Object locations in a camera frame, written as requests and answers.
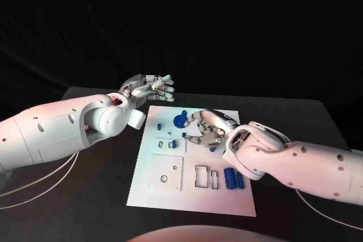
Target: circular hole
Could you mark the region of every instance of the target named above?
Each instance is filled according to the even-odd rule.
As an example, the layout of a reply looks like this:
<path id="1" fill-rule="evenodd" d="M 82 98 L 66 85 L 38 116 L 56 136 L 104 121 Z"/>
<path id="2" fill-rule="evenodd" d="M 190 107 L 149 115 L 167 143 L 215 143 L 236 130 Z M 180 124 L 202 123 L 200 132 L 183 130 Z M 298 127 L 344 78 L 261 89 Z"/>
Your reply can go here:
<path id="1" fill-rule="evenodd" d="M 169 180 L 167 176 L 163 175 L 161 178 L 160 178 L 160 180 L 161 180 L 163 182 L 166 182 L 166 181 Z"/>

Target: robotic arm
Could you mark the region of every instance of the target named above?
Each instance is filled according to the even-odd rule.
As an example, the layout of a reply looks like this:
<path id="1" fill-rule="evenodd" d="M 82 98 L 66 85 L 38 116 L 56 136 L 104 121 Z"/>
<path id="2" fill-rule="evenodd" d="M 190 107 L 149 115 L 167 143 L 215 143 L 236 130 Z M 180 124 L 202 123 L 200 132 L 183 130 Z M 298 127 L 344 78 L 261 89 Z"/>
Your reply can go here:
<path id="1" fill-rule="evenodd" d="M 55 161 L 117 136 L 127 124 L 140 129 L 146 100 L 174 101 L 172 77 L 136 75 L 118 93 L 94 95 L 29 108 L 0 122 L 0 173 Z"/>
<path id="2" fill-rule="evenodd" d="M 215 110 L 195 113 L 185 126 L 199 120 L 202 137 L 186 139 L 206 147 L 226 138 L 223 159 L 252 180 L 265 173 L 311 195 L 363 205 L 363 159 L 349 151 L 294 141 L 270 127 L 251 122 L 239 125 Z"/>

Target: black background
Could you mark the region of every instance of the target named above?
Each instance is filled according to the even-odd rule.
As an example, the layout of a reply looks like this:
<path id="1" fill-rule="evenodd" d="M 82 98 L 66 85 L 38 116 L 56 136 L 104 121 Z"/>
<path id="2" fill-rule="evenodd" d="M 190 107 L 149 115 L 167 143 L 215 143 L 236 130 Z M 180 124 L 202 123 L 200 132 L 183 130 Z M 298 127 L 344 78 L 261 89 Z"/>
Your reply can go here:
<path id="1" fill-rule="evenodd" d="M 176 91 L 316 99 L 363 149 L 359 0 L 0 0 L 0 119 L 138 74 Z"/>

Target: robotic hand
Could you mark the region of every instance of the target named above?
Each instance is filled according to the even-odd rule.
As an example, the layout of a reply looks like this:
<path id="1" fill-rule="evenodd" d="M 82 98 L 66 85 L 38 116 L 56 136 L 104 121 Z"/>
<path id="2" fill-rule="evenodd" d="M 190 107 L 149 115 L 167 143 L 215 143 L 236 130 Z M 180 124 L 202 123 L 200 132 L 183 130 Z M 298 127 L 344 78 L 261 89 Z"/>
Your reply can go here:
<path id="1" fill-rule="evenodd" d="M 287 187 L 363 205 L 362 155 L 323 145 L 291 142 L 272 128 L 257 122 L 239 125 L 215 110 L 193 113 L 185 126 L 196 119 L 203 136 L 187 135 L 187 141 L 213 147 L 226 138 L 222 158 L 252 180 L 268 173 Z"/>
<path id="2" fill-rule="evenodd" d="M 174 101 L 172 77 L 136 75 L 118 91 L 43 104 L 0 122 L 0 173 L 55 161 L 117 136 L 127 124 L 140 129 L 146 100 Z"/>

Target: black table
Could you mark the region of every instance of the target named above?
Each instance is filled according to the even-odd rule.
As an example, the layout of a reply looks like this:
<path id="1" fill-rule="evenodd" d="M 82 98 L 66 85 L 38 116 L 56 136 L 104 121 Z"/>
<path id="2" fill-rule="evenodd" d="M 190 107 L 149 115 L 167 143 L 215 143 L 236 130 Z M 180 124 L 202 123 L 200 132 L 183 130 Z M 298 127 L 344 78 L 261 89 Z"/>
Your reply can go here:
<path id="1" fill-rule="evenodd" d="M 64 99 L 107 94 L 114 90 L 71 88 Z M 301 140 L 349 149 L 324 105 L 314 100 L 248 98 L 176 93 L 173 103 L 149 105 L 238 110 L 242 123 L 257 121 Z M 79 153 L 68 177 L 45 196 L 0 210 L 0 241 L 124 241 L 156 229 L 179 225 L 218 225 L 268 234 L 288 241 L 357 241 L 363 232 L 321 217 L 295 191 L 270 175 L 252 181 L 257 217 L 127 206 L 143 131 L 127 126 L 123 134 Z M 45 176 L 64 162 L 17 168 L 3 189 Z M 45 191 L 66 170 L 15 194 L 2 206 L 22 202 Z M 316 208 L 333 218 L 363 227 L 363 208 L 304 194 Z"/>

